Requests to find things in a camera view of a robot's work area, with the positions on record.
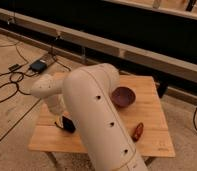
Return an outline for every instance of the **table leg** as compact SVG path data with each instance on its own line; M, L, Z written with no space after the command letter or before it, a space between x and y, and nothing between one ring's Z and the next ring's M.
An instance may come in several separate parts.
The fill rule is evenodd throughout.
M158 96L160 98L163 97L164 93L167 91L167 88L168 88L168 83L166 83L166 82L161 82L160 83L160 85L158 87L158 90L157 90L158 91Z
M145 161L145 164L149 166L155 159L156 157L148 157L148 159Z
M55 156L53 155L52 152L45 152L48 156L48 158L52 161L55 167L58 165L58 161L56 160Z

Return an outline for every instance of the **black device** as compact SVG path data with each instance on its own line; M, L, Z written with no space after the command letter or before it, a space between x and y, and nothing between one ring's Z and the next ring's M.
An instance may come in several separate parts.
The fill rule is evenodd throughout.
M30 69L34 72L41 73L45 69L47 69L51 64L53 64L55 60L56 59L52 54L46 53L40 59L34 61L30 65Z

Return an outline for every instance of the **wooden table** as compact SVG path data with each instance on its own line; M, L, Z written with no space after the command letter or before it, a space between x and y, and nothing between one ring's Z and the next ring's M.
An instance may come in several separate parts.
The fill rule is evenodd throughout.
M141 155L174 157L172 140L153 78L121 75L120 85L131 88L136 94L135 103L118 112L130 135L139 122L144 123L144 132L136 143ZM46 152L54 164L57 161L51 152L86 153L78 133L71 134L57 128L45 104L42 105L29 149Z

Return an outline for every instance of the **concrete floor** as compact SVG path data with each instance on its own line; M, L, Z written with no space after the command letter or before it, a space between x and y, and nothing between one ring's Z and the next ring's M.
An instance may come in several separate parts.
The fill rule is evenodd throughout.
M11 44L11 38L0 35L0 45ZM38 59L44 50L31 45L20 43L18 49L30 63ZM74 69L81 64L58 57L64 65ZM0 72L7 72L8 67L15 63L23 63L15 47L0 48ZM52 65L46 73L67 70L57 63ZM0 79L6 82L8 77ZM30 85L37 77L25 78L21 83L23 91L28 92ZM8 86L0 91L0 99L11 93L15 87ZM37 101L31 96L17 94L10 100L0 104L0 139ZM161 100L174 143L175 158L158 158L150 166L150 171L196 171L197 170L197 133L193 128L192 115L195 106L174 97L165 95ZM10 132L0 141L0 170L57 170L47 156L42 152L32 152L27 149L37 115L42 102L38 103ZM55 153L61 167L58 170L93 170L87 155Z

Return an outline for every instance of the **brown bowl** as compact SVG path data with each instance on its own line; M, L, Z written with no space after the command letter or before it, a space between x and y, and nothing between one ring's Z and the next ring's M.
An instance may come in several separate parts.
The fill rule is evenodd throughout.
M129 106L135 98L135 93L128 87L118 87L111 94L112 102L118 107Z

